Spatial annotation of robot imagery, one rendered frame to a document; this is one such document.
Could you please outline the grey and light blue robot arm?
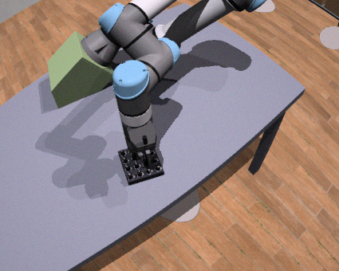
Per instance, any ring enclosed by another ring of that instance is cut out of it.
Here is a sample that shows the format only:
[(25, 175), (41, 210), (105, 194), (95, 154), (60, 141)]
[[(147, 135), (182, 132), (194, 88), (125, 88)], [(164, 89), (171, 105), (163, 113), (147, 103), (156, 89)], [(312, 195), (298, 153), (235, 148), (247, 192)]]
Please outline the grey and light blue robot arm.
[(179, 60), (183, 41), (233, 10), (250, 13), (266, 0), (201, 0), (155, 27), (153, 18), (175, 1), (117, 3), (99, 18), (101, 28), (81, 40), (83, 50), (101, 66), (108, 66), (120, 48), (133, 59), (119, 64), (112, 75), (116, 102), (125, 116), (140, 116), (150, 108), (150, 93)]

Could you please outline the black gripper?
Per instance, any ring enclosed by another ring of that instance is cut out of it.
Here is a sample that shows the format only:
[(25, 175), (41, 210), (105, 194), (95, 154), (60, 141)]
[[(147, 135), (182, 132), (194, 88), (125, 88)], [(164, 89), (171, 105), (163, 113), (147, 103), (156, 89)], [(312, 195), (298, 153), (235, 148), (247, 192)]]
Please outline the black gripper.
[[(120, 111), (120, 119), (124, 130), (125, 140), (130, 153), (137, 152), (142, 167), (145, 167), (142, 151), (145, 151), (148, 165), (151, 165), (150, 149), (156, 148), (156, 130), (152, 122), (152, 106), (145, 115), (130, 117), (123, 115)], [(142, 127), (143, 126), (143, 127)], [(143, 136), (143, 138), (142, 138)]]

